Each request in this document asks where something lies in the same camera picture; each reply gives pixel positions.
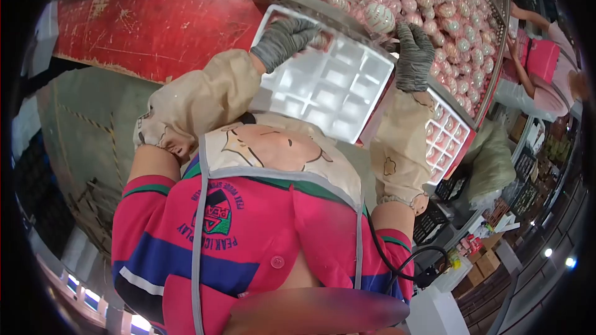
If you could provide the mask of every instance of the hand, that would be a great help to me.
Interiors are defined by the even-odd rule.
[[[435,60],[435,48],[422,29],[416,25],[398,22],[399,60],[395,79],[399,89],[423,92],[428,88],[430,66]]]
[[[525,11],[517,6],[517,4],[511,2],[511,9],[509,11],[511,16],[517,19],[526,19]]]
[[[264,65],[268,74],[295,53],[306,47],[319,28],[302,18],[275,20],[263,33],[259,43],[250,49]]]
[[[507,36],[507,47],[509,48],[509,54],[511,55],[511,59],[519,61],[519,56],[517,54],[517,41],[511,39],[509,35]]]

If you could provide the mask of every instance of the beige sleeve cover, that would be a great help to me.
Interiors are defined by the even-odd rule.
[[[168,149],[175,141],[192,152],[198,136],[246,112],[260,80],[248,52],[214,56],[203,70],[187,72],[149,97],[149,112],[135,126],[135,150],[143,143]]]
[[[426,163],[425,124],[434,105],[428,92],[406,93],[396,88],[370,143],[377,203],[396,200],[412,207],[416,215],[426,210],[428,195],[422,185],[430,179],[430,167]]]

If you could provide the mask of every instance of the white plastic tray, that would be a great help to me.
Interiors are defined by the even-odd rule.
[[[393,63],[319,21],[275,4],[264,14],[252,46],[274,12],[309,19],[332,33],[333,40],[326,53],[309,49],[273,73],[264,74],[249,109],[301,119],[329,137],[356,143],[389,80]]]
[[[428,183],[436,185],[443,179],[466,142],[470,127],[432,88],[429,88],[428,92],[437,102],[435,112],[442,111],[426,123],[426,162],[431,166]]]

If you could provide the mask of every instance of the cartoon print apron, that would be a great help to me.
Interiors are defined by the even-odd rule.
[[[256,124],[233,123],[199,137],[201,188],[209,179],[258,176],[278,180],[308,181],[331,191],[349,205],[356,221],[356,276],[362,281],[363,194],[360,177],[329,138],[307,126],[296,131],[293,119],[267,119],[255,115]],[[197,225],[205,219],[207,192],[198,200]],[[204,335],[199,293],[201,238],[192,245],[192,314],[197,335]]]

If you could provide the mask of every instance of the window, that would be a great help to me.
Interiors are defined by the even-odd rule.
[[[74,278],[72,275],[69,274],[69,281],[66,284],[66,286],[68,288],[70,288],[70,290],[72,292],[74,292],[76,294],[76,288],[77,288],[78,285],[79,285],[79,280],[76,279],[76,278]]]
[[[93,310],[97,310],[100,304],[100,296],[91,290],[85,290],[85,304],[91,307]]]
[[[133,335],[148,335],[151,324],[142,316],[135,314],[130,322],[130,333]]]

